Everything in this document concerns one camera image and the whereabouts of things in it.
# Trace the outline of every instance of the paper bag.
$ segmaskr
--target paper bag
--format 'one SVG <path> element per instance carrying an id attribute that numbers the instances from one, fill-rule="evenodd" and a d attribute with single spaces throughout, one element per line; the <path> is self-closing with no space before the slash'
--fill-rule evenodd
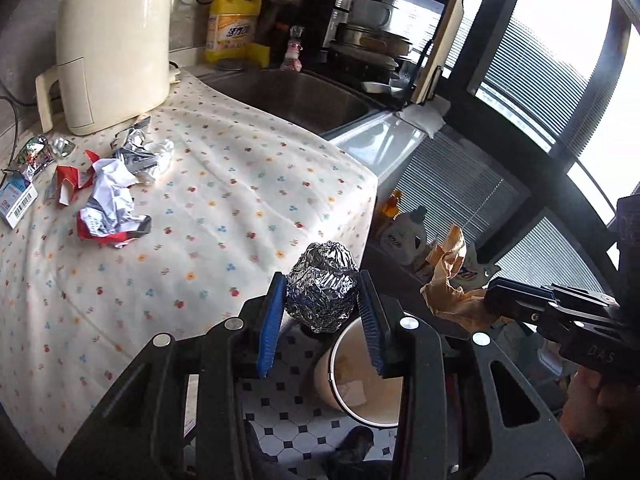
<path id="1" fill-rule="evenodd" d="M 489 314 L 484 308 L 485 290 L 479 288 L 464 292 L 453 288 L 449 280 L 455 276 L 465 259 L 466 245 L 462 229 L 452 225 L 442 245 L 437 245 L 427 256 L 433 266 L 431 281 L 420 289 L 427 306 L 434 316 L 455 321 L 473 333 L 486 330 L 499 316 Z"/>

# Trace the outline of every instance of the crumpled foil wrapper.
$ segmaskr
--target crumpled foil wrapper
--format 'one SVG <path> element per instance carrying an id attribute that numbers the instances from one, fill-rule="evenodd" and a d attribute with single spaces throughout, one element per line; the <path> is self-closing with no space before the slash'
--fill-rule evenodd
<path id="1" fill-rule="evenodd" d="M 316 333 L 335 332 L 356 305 L 357 279 L 344 245 L 310 244 L 287 276 L 287 313 Z"/>
<path id="2" fill-rule="evenodd" d="M 20 173 L 25 181 L 33 182 L 53 160 L 47 137 L 39 135 L 27 140 L 6 170 Z"/>
<path id="3" fill-rule="evenodd" d="M 51 152 L 56 158 L 65 158 L 66 156 L 71 155 L 73 150 L 76 148 L 76 144 L 74 142 L 71 142 L 62 136 L 57 136 L 51 139 L 49 144 L 51 146 Z"/>
<path id="4" fill-rule="evenodd" d="M 111 143 L 113 158 L 121 160 L 132 174 L 158 165 L 158 156 L 142 147 L 150 123 L 151 116 L 144 117 L 133 126 L 119 131 Z"/>

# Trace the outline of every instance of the stainless steel sink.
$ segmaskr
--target stainless steel sink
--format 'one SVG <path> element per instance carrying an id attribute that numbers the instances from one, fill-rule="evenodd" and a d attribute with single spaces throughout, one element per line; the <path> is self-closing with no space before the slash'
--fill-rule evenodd
<path id="1" fill-rule="evenodd" d="M 200 80 L 223 94 L 324 136 L 380 110 L 375 102 L 320 76 L 293 70 L 215 72 Z"/>

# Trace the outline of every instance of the pot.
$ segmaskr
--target pot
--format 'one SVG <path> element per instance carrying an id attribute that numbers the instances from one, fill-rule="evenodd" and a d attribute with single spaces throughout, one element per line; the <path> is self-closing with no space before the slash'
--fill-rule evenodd
<path id="1" fill-rule="evenodd" d="M 351 0 L 348 22 L 351 25 L 388 30 L 395 7 L 375 0 Z"/>
<path id="2" fill-rule="evenodd" d="M 335 41 L 340 44 L 357 46 L 385 56 L 407 56 L 411 52 L 411 42 L 407 38 L 384 30 L 339 23 Z"/>

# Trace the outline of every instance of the aluminum foil ball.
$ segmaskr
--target aluminum foil ball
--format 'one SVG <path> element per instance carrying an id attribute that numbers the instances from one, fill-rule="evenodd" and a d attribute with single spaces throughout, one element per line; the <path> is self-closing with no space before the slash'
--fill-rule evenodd
<path id="1" fill-rule="evenodd" d="M 310 244 L 287 276 L 287 313 L 316 333 L 335 332 L 356 305 L 357 279 L 344 245 Z"/>

